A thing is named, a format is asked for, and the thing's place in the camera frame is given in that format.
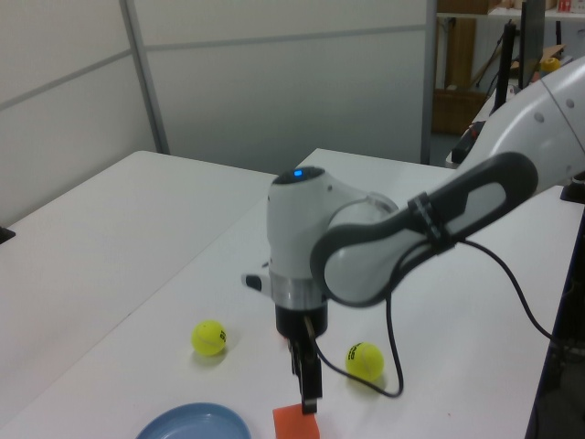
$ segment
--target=tennis ball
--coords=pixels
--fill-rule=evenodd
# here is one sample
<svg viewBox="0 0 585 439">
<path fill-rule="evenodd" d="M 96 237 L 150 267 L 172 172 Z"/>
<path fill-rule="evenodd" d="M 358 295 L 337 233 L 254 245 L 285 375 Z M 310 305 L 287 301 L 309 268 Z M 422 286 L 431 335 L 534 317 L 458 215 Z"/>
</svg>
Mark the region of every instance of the tennis ball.
<svg viewBox="0 0 585 439">
<path fill-rule="evenodd" d="M 206 357 L 216 355 L 226 346 L 226 331 L 216 320 L 204 320 L 191 333 L 193 349 Z"/>
<path fill-rule="evenodd" d="M 377 379 L 384 369 L 384 356 L 371 343 L 357 343 L 347 351 L 346 369 L 362 380 Z"/>
</svg>

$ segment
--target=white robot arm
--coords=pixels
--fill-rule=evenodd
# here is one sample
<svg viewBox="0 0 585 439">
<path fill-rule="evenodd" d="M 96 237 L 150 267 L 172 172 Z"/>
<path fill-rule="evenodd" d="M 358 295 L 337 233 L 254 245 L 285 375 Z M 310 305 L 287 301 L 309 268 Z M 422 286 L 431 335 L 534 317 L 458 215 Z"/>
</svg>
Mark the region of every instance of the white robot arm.
<svg viewBox="0 0 585 439">
<path fill-rule="evenodd" d="M 579 59 L 501 107 L 452 178 L 403 209 L 319 168 L 276 178 L 268 206 L 270 277 L 245 275 L 244 282 L 276 304 L 303 410 L 315 412 L 322 396 L 321 366 L 304 319 L 323 334 L 327 299 L 377 304 L 418 264 L 583 171 L 585 59 Z"/>
</svg>

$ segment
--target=white table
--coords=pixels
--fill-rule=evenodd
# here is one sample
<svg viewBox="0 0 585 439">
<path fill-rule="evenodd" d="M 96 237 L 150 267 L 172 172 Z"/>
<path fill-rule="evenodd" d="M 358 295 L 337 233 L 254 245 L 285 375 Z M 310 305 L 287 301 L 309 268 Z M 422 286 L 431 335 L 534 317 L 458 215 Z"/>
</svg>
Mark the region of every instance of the white table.
<svg viewBox="0 0 585 439">
<path fill-rule="evenodd" d="M 140 152 L 0 245 L 0 426 L 244 212 L 273 176 Z"/>
<path fill-rule="evenodd" d="M 306 164 L 376 190 L 403 205 L 452 171 L 315 151 Z M 500 254 L 552 328 L 583 207 L 559 187 L 528 201 L 473 238 Z M 225 404 L 252 437 L 274 437 L 271 410 L 300 402 L 273 304 L 240 285 L 266 261 L 265 200 L 211 243 L 0 431 L 0 438 L 135 437 L 155 416 L 188 402 Z M 324 368 L 317 422 L 323 438 L 516 437 L 526 432 L 548 342 L 528 322 L 504 273 L 458 246 L 426 262 L 400 285 L 394 324 L 404 395 L 386 400 Z M 389 360 L 384 310 L 330 304 L 325 354 L 343 365 L 358 341 Z M 216 318 L 227 353 L 203 360 L 189 336 Z M 385 371 L 388 388 L 395 384 Z"/>
</svg>

